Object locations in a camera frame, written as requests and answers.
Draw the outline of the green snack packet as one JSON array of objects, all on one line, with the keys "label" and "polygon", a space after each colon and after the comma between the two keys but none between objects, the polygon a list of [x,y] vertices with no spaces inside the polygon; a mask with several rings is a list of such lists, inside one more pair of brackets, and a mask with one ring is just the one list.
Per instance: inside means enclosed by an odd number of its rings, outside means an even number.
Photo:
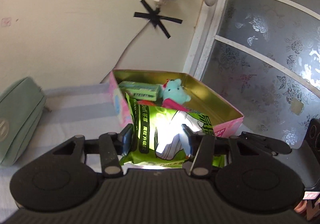
[{"label": "green snack packet", "polygon": [[191,158],[182,148],[182,124],[196,134],[214,134],[205,114],[141,105],[128,94],[126,101],[133,121],[133,135],[130,151],[120,159],[121,165],[181,168]]}]

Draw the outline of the black tape cross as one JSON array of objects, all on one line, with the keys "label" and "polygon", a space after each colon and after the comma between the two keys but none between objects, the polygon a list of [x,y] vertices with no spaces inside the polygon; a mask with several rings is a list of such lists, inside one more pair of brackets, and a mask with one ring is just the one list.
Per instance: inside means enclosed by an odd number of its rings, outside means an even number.
[{"label": "black tape cross", "polygon": [[160,15],[160,12],[161,12],[160,7],[156,7],[155,9],[152,9],[152,7],[146,2],[146,0],[141,0],[140,3],[146,10],[146,13],[135,12],[133,16],[136,18],[148,20],[148,22],[151,23],[154,28],[159,27],[160,30],[164,33],[164,35],[167,37],[167,39],[170,39],[171,35],[169,34],[168,30],[165,28],[162,21],[169,21],[177,24],[182,24],[183,22],[183,20],[181,19]]}]

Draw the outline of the teal plush toy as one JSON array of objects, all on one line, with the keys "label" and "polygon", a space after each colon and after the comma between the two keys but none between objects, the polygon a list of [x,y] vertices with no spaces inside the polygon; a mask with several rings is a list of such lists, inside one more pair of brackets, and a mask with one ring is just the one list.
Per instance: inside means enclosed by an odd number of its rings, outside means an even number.
[{"label": "teal plush toy", "polygon": [[162,98],[163,100],[170,99],[179,105],[191,101],[191,96],[185,92],[180,79],[169,80],[164,85]]}]

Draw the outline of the striped bed sheet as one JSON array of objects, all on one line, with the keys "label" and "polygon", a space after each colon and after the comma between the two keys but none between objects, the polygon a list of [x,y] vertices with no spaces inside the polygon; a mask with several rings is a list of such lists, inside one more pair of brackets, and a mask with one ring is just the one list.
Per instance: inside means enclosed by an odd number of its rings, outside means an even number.
[{"label": "striped bed sheet", "polygon": [[1,221],[17,210],[9,183],[18,169],[73,136],[97,139],[104,133],[121,131],[108,87],[98,84],[45,91],[50,111],[42,114],[29,145],[16,163],[1,168]]}]

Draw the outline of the white window frame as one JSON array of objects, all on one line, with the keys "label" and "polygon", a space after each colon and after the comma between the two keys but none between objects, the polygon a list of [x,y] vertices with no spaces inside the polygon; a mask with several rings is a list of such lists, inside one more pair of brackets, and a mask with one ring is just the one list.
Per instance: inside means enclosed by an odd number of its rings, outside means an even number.
[{"label": "white window frame", "polygon": [[[291,0],[275,0],[281,2],[288,6],[291,6],[295,9],[298,9],[314,18],[319,20],[319,14],[308,9],[305,6],[302,6]],[[267,56],[258,53],[255,50],[252,50],[244,45],[241,45],[235,41],[226,39],[217,34],[219,29],[222,15],[225,10],[227,0],[217,0],[217,3],[209,7],[206,4],[203,4],[199,13],[199,19],[195,27],[195,32],[191,45],[189,48],[188,56],[185,60],[183,72],[192,75],[197,80],[201,80],[204,71],[207,67],[207,63],[210,58],[213,44],[215,41],[225,43],[226,45],[232,46],[246,54],[249,54],[256,59],[270,65],[271,67],[277,69],[278,71],[289,76],[303,87],[307,88],[310,92],[319,97],[319,89],[313,86],[310,82],[304,79],[302,76],[296,74],[285,66],[279,64],[278,62],[268,58]]]}]

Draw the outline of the green box in tin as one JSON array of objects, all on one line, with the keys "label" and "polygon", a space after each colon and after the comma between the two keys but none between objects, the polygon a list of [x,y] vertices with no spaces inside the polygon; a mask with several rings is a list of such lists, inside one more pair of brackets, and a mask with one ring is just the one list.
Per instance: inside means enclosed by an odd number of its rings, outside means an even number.
[{"label": "green box in tin", "polygon": [[119,88],[132,98],[146,101],[156,101],[161,91],[159,85],[134,81],[122,81]]}]

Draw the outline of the green zip pouch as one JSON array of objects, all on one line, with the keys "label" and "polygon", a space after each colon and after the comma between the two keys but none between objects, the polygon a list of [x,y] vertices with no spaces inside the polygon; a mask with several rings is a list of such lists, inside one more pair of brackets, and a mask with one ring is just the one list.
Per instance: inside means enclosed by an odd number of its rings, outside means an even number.
[{"label": "green zip pouch", "polygon": [[46,99],[31,77],[14,82],[1,93],[1,167],[12,166],[24,153]]}]

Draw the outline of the pink macaron biscuit tin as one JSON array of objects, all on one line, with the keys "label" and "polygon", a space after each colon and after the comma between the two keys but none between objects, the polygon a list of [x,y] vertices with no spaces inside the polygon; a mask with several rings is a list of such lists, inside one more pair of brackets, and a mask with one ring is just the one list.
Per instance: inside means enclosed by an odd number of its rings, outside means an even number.
[{"label": "pink macaron biscuit tin", "polygon": [[236,107],[189,74],[114,69],[109,75],[109,93],[122,128],[132,123],[125,93],[120,89],[120,84],[124,81],[158,85],[157,99],[152,100],[151,104],[185,112],[204,113],[219,137],[227,138],[235,134],[244,120],[244,115]]}]

